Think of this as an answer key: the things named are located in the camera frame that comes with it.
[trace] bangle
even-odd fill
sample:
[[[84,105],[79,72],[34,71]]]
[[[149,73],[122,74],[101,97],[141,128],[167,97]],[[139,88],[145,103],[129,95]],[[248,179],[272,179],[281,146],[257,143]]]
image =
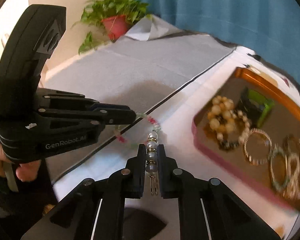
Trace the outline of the bangle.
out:
[[[295,161],[296,168],[291,174],[291,162]],[[290,199],[300,199],[300,186],[299,186],[299,176],[300,176],[300,160],[299,155],[292,153],[288,157],[287,165],[287,176],[290,178],[288,182],[287,189],[283,192],[283,196],[286,196]]]
[[[285,176],[283,184],[280,184],[275,180],[275,176],[274,176],[274,172],[273,172],[273,159],[278,154],[281,155],[285,160],[286,176]],[[271,173],[272,186],[275,188],[276,191],[283,192],[284,189],[287,187],[288,182],[290,180],[289,175],[288,175],[288,167],[287,167],[288,166],[287,165],[287,155],[285,154],[285,152],[283,151],[283,149],[281,147],[274,145],[274,148],[271,150],[271,153],[269,155],[269,159],[270,159],[270,173]]]
[[[289,141],[295,143],[297,150],[300,152],[300,139],[295,138],[294,135],[288,135],[283,141],[283,148],[289,153],[288,164],[287,164],[287,175],[290,181],[287,184],[286,190],[283,192],[283,196],[290,199],[300,199],[300,186],[299,186],[299,176],[300,176],[300,159],[299,154],[291,152]],[[291,166],[292,162],[295,163],[295,169],[292,174]]]
[[[259,135],[262,135],[263,137],[265,137],[267,139],[267,141],[269,142],[268,143],[269,144],[269,153],[271,152],[272,141],[271,141],[269,135],[266,132],[264,132],[263,130],[260,130],[257,128],[253,128],[249,131],[248,136],[243,144],[243,152],[251,164],[256,165],[256,166],[266,164],[268,162],[268,157],[266,157],[264,159],[253,159],[252,156],[249,155],[249,153],[247,152],[247,142],[252,134],[259,134]]]

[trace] potted plant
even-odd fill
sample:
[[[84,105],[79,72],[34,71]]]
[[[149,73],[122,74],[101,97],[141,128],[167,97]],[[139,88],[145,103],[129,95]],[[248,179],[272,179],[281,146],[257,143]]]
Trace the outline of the potted plant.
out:
[[[104,29],[108,37],[115,41],[124,35],[132,25],[146,15],[147,3],[140,0],[89,0],[83,9],[80,22]],[[88,33],[80,48],[91,46],[92,34]]]

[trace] green bangle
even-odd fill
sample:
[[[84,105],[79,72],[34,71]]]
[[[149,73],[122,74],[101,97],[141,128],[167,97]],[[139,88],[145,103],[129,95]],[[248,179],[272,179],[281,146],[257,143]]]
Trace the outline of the green bangle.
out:
[[[277,156],[281,155],[284,160],[285,160],[285,171],[286,171],[286,176],[283,184],[280,184],[275,180],[274,172],[273,172],[273,159]],[[269,160],[270,160],[270,173],[271,173],[271,183],[272,186],[275,188],[275,190],[279,193],[282,193],[285,188],[287,187],[290,178],[288,176],[288,164],[287,164],[287,155],[283,151],[281,147],[279,147],[277,144],[274,146],[274,148],[271,150],[270,155],[269,155]]]

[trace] gold bangle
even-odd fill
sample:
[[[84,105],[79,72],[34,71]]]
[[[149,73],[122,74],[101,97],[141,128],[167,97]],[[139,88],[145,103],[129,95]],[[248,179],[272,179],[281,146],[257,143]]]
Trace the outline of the gold bangle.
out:
[[[247,152],[247,142],[248,142],[248,140],[249,140],[249,138],[250,138],[250,136],[251,136],[252,134],[260,134],[260,135],[266,137],[266,139],[269,141],[269,153],[271,152],[271,149],[272,149],[272,141],[271,141],[269,135],[268,135],[265,131],[263,131],[263,130],[261,130],[261,129],[252,128],[252,129],[249,131],[248,137],[247,137],[247,139],[246,139],[246,141],[245,141],[245,143],[244,143],[244,145],[243,145],[243,152],[244,152],[244,155],[248,158],[249,162],[250,162],[252,165],[258,166],[258,165],[263,165],[263,164],[268,163],[268,156],[269,156],[269,154],[268,154],[267,157],[264,158],[264,159],[253,159],[252,156]]]

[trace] blue curtain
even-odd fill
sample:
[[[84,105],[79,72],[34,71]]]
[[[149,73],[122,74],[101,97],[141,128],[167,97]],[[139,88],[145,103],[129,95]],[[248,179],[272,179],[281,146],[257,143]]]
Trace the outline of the blue curtain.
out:
[[[300,7],[295,0],[143,0],[152,13],[256,51],[300,84]]]

